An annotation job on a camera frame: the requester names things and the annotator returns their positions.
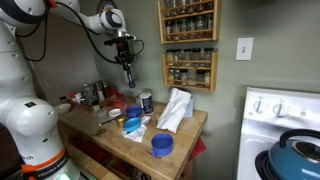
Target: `wooden spice rack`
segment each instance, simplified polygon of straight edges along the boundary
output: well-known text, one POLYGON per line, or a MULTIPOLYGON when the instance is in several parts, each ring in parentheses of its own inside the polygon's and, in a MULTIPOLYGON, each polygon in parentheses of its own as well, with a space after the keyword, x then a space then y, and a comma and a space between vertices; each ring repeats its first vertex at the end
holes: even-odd
POLYGON ((159 27, 160 27, 160 40, 161 44, 172 44, 172 43, 185 43, 185 42, 201 42, 201 41, 216 41, 219 39, 219 24, 220 24, 220 0, 202 0, 200 2, 196 2, 193 4, 187 4, 184 6, 177 6, 175 8, 165 8, 165 5, 162 1, 158 1, 158 14, 159 14, 159 27), (206 3, 213 3, 213 9, 210 10, 204 10, 201 12, 193 12, 190 14, 181 14, 177 16, 170 16, 170 17, 165 17, 164 13, 170 10, 174 9, 180 9, 183 7, 189 7, 189 6, 196 6, 199 4, 206 4, 206 3), (166 27, 165 24, 166 22, 174 21, 174 20, 179 20, 181 18, 189 18, 189 17, 196 17, 198 15, 205 15, 205 14, 212 14, 213 17, 213 29, 205 29, 205 30, 196 30, 196 31, 186 31, 186 32, 181 32, 181 33, 170 33, 166 34, 166 27), (173 35, 179 35, 183 33, 208 33, 210 34, 210 37, 206 38, 195 38, 195 39, 185 39, 185 40, 171 40, 167 41, 166 36, 173 36, 173 35))
POLYGON ((167 54, 164 53, 162 54, 162 66, 163 66, 163 79, 164 79, 164 85, 166 87, 178 87, 178 88, 186 88, 186 89, 195 89, 195 90, 204 90, 204 91, 209 91, 213 92, 214 89, 216 88, 216 78, 217 78, 217 59, 218 59, 218 51, 214 51, 211 54, 211 61, 207 60, 179 60, 179 63, 183 62, 190 62, 190 63, 211 63, 211 66, 206 68, 206 67, 198 67, 194 68, 192 66, 169 66, 168 63, 174 63, 176 61, 169 61, 167 59, 167 54), (193 69, 193 70, 205 70, 205 71, 210 71, 210 82, 209 83, 204 83, 204 82, 195 82, 197 85, 198 84, 203 84, 207 85, 208 87, 197 87, 197 86, 182 86, 182 85, 176 85, 172 84, 172 82, 190 82, 190 81, 183 81, 183 80, 169 80, 169 70, 170 69, 193 69))

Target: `stove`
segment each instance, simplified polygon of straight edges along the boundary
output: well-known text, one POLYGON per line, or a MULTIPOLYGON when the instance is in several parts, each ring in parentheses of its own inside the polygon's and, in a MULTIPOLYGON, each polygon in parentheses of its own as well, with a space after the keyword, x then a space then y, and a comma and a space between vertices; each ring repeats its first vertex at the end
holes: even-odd
MULTIPOLYGON (((320 94, 288 90, 247 88, 237 180, 277 180, 267 152, 290 129, 320 131, 320 94)), ((295 139, 313 142, 310 137, 295 139)))

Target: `light switch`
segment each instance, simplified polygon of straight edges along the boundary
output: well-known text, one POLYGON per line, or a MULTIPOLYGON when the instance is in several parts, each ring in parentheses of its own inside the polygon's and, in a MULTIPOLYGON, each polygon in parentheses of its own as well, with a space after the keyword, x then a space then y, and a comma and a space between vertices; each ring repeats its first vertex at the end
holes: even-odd
POLYGON ((238 38, 236 60, 251 60, 252 45, 253 45, 253 37, 238 38))

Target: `blue cup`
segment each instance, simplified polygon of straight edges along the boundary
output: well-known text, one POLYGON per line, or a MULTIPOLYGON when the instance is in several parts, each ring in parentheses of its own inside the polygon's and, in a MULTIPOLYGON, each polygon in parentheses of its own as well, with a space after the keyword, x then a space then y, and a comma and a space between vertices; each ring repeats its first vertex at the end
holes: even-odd
POLYGON ((173 149, 173 138, 169 134, 157 134, 152 140, 152 157, 167 156, 173 149))

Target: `butcher block countertop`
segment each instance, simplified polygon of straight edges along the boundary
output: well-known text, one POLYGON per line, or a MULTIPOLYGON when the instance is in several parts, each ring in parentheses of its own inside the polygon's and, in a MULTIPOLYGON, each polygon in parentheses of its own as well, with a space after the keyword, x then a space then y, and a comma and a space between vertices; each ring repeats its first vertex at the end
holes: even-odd
POLYGON ((174 134, 168 130, 156 128, 156 123, 166 104, 153 102, 153 106, 152 120, 147 124, 147 131, 141 143, 125 139, 121 134, 122 129, 115 121, 102 125, 101 127, 106 131, 97 136, 99 125, 92 117, 91 109, 86 106, 73 104, 72 110, 60 116, 59 120, 81 136, 149 174, 152 179, 179 179, 200 136, 208 113, 194 110, 193 117, 183 119, 177 133, 174 134), (170 134, 174 140, 174 148, 168 156, 152 158, 149 153, 152 151, 151 139, 159 133, 170 134))

